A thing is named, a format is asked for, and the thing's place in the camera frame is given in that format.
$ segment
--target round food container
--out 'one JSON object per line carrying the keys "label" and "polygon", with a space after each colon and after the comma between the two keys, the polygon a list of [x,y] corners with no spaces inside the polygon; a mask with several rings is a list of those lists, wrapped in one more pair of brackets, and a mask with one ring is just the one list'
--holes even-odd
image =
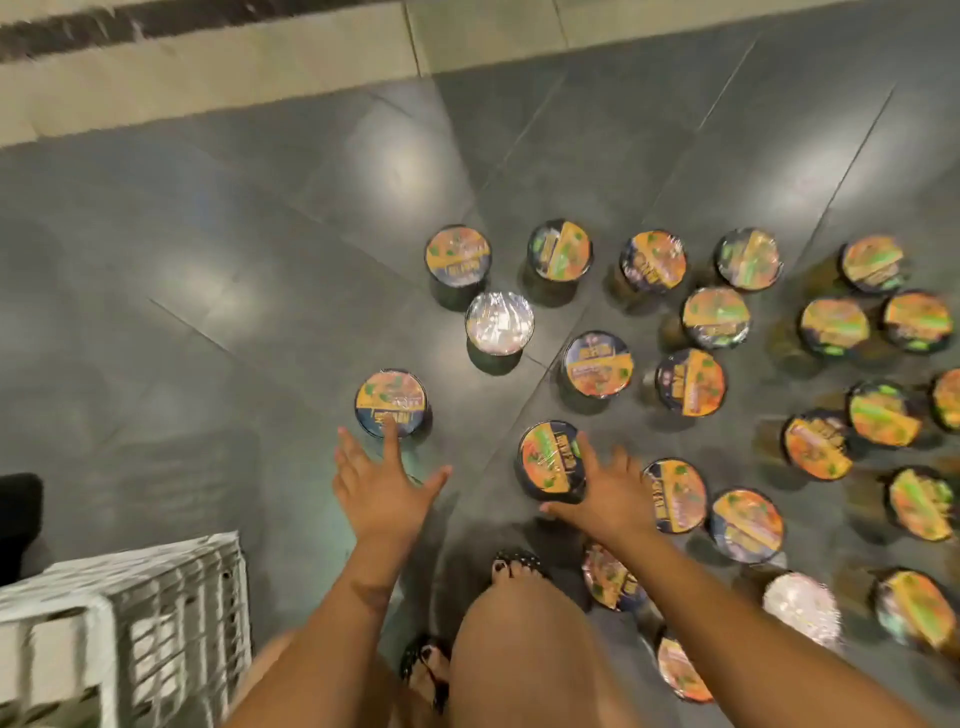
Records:
{"label": "round food container", "polygon": [[462,225],[443,228],[430,238],[423,259],[434,279],[458,289],[482,283],[492,262],[487,238]]}
{"label": "round food container", "polygon": [[874,615],[891,637],[908,647],[939,650],[957,628],[957,615],[939,585],[924,573],[894,569],[872,593]]}
{"label": "round food container", "polygon": [[527,243],[527,265],[544,280],[579,280],[593,263],[593,245],[584,229],[569,220],[543,223]]}
{"label": "round food container", "polygon": [[930,412],[943,429],[960,429],[960,369],[950,369],[933,380]]}
{"label": "round food container", "polygon": [[532,426],[520,438],[516,472],[527,495],[536,500],[579,503],[587,493],[587,474],[577,428],[563,420]]}
{"label": "round food container", "polygon": [[957,497],[940,473],[924,465],[901,468],[886,488],[888,514],[924,541],[946,541],[957,524]]}
{"label": "round food container", "polygon": [[616,612],[635,612],[647,599],[634,576],[599,544],[587,548],[584,581],[594,599]]}
{"label": "round food container", "polygon": [[850,472],[850,428],[839,412],[811,409],[787,420],[782,434],[787,461],[817,480],[839,480]]}
{"label": "round food container", "polygon": [[643,482],[654,494],[657,528],[686,533],[707,517],[707,486],[697,469],[679,458],[663,458],[643,471]]}
{"label": "round food container", "polygon": [[373,437],[383,437],[386,415],[396,420],[397,434],[406,437],[423,425],[429,408],[419,379],[402,369],[381,369],[360,385],[353,412]]}
{"label": "round food container", "polygon": [[759,228],[740,228],[720,238],[713,264],[723,280],[749,292],[769,288],[783,270],[777,240]]}
{"label": "round food container", "polygon": [[684,649],[667,630],[663,630],[655,646],[657,668],[666,684],[679,698],[691,703],[711,703],[713,695],[707,683],[697,674]]}
{"label": "round food container", "polygon": [[710,505],[710,537],[721,553],[741,564],[760,564],[780,553],[785,530],[777,506],[757,491],[730,490]]}
{"label": "round food container", "polygon": [[815,643],[835,649],[842,632],[833,592],[816,579],[788,571],[763,592],[763,610]]}
{"label": "round food container", "polygon": [[666,356],[654,374],[660,401],[684,417],[716,412],[727,394],[727,378],[720,362],[699,349]]}
{"label": "round food container", "polygon": [[747,338],[750,310],[732,288],[701,288],[684,302],[681,322],[697,346],[732,349]]}
{"label": "round food container", "polygon": [[870,322],[854,299],[828,297],[806,305],[798,331],[811,352],[840,357],[870,338]]}
{"label": "round food container", "polygon": [[564,352],[566,381],[574,390],[597,400],[622,392],[634,375],[634,358],[621,339],[605,331],[587,331]]}
{"label": "round food container", "polygon": [[838,267],[849,285],[874,295],[896,291],[909,276],[903,250],[890,235],[868,235],[847,243],[840,249]]}
{"label": "round food container", "polygon": [[481,293],[467,309],[467,339],[480,352],[511,356],[534,335],[534,309],[518,293]]}
{"label": "round food container", "polygon": [[667,231],[642,232],[623,246],[617,270],[635,293],[666,293],[686,274],[684,245]]}
{"label": "round food container", "polygon": [[905,352],[934,353],[945,349],[953,334],[953,317],[939,298],[926,291],[905,291],[883,305],[882,330]]}
{"label": "round food container", "polygon": [[912,444],[923,423],[906,391],[890,381],[865,381],[847,396],[847,413],[856,433],[886,448]]}

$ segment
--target hand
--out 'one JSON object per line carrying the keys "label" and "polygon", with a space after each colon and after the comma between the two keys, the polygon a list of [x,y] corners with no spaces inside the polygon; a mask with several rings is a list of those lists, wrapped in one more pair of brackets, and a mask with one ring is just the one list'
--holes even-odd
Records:
{"label": "hand", "polygon": [[656,532],[653,492],[640,477],[640,461],[617,446],[610,465],[601,465],[585,432],[577,435],[577,445],[587,472],[587,496],[575,505],[546,502],[541,512],[576,526],[614,555],[630,535]]}
{"label": "hand", "polygon": [[357,542],[383,541],[390,546],[413,545],[430,505],[453,468],[433,473],[421,488],[410,482],[400,462],[396,421],[383,421],[383,462],[371,461],[343,427],[337,428],[340,445],[333,451],[337,474],[333,493],[347,514]]}

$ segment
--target dark brown marble strip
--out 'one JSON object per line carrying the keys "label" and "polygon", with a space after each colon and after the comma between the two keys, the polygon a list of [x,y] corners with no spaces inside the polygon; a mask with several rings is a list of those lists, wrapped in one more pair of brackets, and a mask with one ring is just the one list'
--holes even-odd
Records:
{"label": "dark brown marble strip", "polygon": [[150,0],[115,9],[91,8],[0,26],[0,63],[384,1]]}

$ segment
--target person's left hand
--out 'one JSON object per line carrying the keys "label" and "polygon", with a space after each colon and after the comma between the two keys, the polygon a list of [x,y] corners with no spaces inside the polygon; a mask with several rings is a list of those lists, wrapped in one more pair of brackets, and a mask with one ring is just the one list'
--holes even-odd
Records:
{"label": "person's left hand", "polygon": [[453,468],[443,466],[421,488],[411,483],[400,462],[400,442],[392,417],[383,421],[380,463],[372,462],[345,428],[338,427],[337,434],[340,445],[333,452],[337,462],[333,493],[347,514],[357,542],[411,546]]}

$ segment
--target sandal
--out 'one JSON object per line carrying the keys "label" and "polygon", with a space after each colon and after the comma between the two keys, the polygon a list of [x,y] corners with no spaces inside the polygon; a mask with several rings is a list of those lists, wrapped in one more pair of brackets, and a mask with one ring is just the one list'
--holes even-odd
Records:
{"label": "sandal", "polygon": [[543,562],[537,557],[536,554],[526,550],[525,548],[505,548],[502,551],[497,551],[496,556],[493,558],[493,562],[496,563],[498,561],[504,562],[504,566],[509,566],[511,562],[516,561],[527,569],[535,571],[547,581],[553,581],[550,578],[550,574],[547,573]]}
{"label": "sandal", "polygon": [[422,663],[423,666],[426,667],[427,673],[430,675],[430,681],[433,683],[434,713],[436,713],[438,716],[442,716],[444,714],[444,709],[446,708],[446,700],[450,695],[450,686],[438,678],[427,664],[426,661],[430,657],[430,649],[439,649],[441,654],[443,654],[447,660],[450,659],[446,648],[441,643],[439,638],[430,637],[430,635],[420,635],[410,642],[410,644],[407,645],[407,648],[403,650],[403,657],[400,658],[400,680],[402,680],[403,684],[409,688],[410,677],[414,673],[414,666],[417,663]]}

